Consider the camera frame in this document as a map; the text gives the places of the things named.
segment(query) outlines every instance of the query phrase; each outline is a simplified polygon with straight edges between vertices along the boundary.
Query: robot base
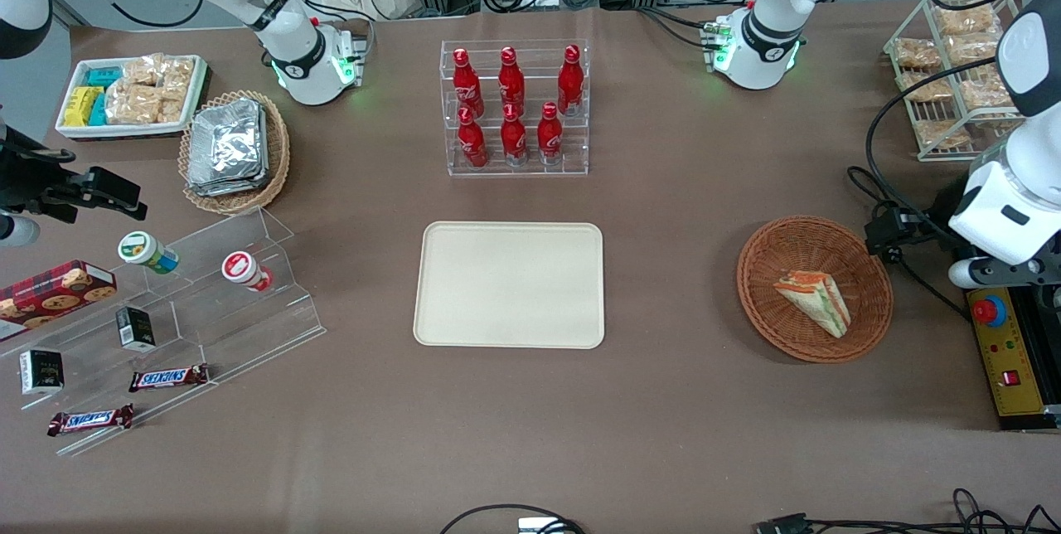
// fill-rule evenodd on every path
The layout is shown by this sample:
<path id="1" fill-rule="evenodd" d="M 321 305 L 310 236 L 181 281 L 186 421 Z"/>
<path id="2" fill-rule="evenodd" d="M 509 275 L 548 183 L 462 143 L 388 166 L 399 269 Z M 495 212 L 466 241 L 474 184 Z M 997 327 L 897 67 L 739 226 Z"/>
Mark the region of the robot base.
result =
<path id="1" fill-rule="evenodd" d="M 720 49 L 715 51 L 705 51 L 705 59 L 708 62 L 708 70 L 724 74 L 740 87 L 768 89 L 780 83 L 785 72 L 796 65 L 799 42 L 788 51 L 782 48 L 766 51 L 767 58 L 772 55 L 776 57 L 773 62 L 764 62 L 759 51 L 751 48 L 744 35 L 743 24 L 748 13 L 750 10 L 743 7 L 729 16 L 719 16 L 713 28 L 715 32 L 701 32 L 703 42 L 720 46 Z M 727 29 L 728 35 L 719 34 Z"/>
<path id="2" fill-rule="evenodd" d="M 317 29 L 325 38 L 325 54 L 306 76 L 285 76 L 273 65 L 280 85 L 302 104 L 332 101 L 344 89 L 360 85 L 364 69 L 364 51 L 354 46 L 349 32 L 338 32 L 329 24 L 319 24 Z"/>

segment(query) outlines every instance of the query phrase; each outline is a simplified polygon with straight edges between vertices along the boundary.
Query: snickers bar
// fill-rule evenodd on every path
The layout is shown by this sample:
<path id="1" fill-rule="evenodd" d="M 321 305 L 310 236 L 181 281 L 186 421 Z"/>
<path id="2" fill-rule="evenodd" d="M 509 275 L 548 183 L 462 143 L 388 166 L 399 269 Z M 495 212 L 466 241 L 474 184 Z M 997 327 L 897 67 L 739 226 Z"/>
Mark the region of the snickers bar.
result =
<path id="1" fill-rule="evenodd" d="M 136 393 L 141 389 L 202 384 L 209 378 L 210 375 L 207 372 L 206 364 L 196 364 L 185 368 L 171 368 L 170 371 L 156 371 L 154 373 L 133 373 L 129 393 Z"/>
<path id="2" fill-rule="evenodd" d="M 122 406 L 118 410 L 105 412 L 88 412 L 87 414 L 65 414 L 59 412 L 48 425 L 48 436 L 70 434 L 94 428 L 133 426 L 133 404 Z"/>

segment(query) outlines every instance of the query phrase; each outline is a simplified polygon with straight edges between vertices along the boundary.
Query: white tray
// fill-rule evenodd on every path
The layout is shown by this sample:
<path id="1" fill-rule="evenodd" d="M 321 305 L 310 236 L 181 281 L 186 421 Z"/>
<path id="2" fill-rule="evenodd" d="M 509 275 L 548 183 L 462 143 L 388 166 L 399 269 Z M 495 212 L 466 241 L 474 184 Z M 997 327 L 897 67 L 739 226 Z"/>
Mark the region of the white tray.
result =
<path id="1" fill-rule="evenodd" d="M 423 345 L 591 349 L 604 340 L 604 237 L 589 223 L 437 222 L 423 231 Z"/>
<path id="2" fill-rule="evenodd" d="M 180 111 L 180 119 L 176 122 L 167 123 L 143 123 L 143 125 L 106 125 L 106 126 L 66 126 L 63 125 L 63 113 L 70 103 L 70 96 L 73 89 L 85 84 L 85 74 L 88 70 L 100 68 L 121 68 L 123 63 L 132 62 L 136 57 L 114 57 L 114 58 L 87 58 L 79 62 L 67 85 L 66 94 L 63 97 L 63 104 L 59 107 L 59 115 L 55 118 L 55 131 L 70 140 L 124 140 L 125 138 L 149 138 L 155 135 L 179 136 L 187 123 L 192 121 L 192 114 L 197 106 L 199 94 L 203 91 L 203 82 L 206 80 L 206 62 L 199 55 L 170 55 L 174 58 L 190 58 L 195 63 L 192 70 L 192 82 L 188 86 L 188 94 L 185 96 L 185 107 Z"/>

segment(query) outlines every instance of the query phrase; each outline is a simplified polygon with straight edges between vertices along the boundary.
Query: red button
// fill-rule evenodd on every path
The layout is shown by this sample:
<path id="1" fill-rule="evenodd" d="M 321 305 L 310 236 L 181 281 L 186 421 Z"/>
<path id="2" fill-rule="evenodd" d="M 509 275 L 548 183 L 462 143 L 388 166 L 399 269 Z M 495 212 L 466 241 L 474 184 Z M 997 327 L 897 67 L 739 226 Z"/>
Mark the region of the red button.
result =
<path id="1" fill-rule="evenodd" d="M 998 308 L 990 300 L 981 299 L 973 303 L 973 318 L 987 325 L 998 317 Z"/>

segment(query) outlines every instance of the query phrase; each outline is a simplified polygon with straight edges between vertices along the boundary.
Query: sandwich slice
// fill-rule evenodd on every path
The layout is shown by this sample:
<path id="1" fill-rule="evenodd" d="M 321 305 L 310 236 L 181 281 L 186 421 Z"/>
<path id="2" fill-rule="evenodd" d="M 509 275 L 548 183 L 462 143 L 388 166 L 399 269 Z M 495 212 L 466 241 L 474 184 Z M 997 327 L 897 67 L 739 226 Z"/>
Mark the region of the sandwich slice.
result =
<path id="1" fill-rule="evenodd" d="M 834 338 L 848 332 L 851 313 L 830 274 L 789 271 L 773 288 Z"/>

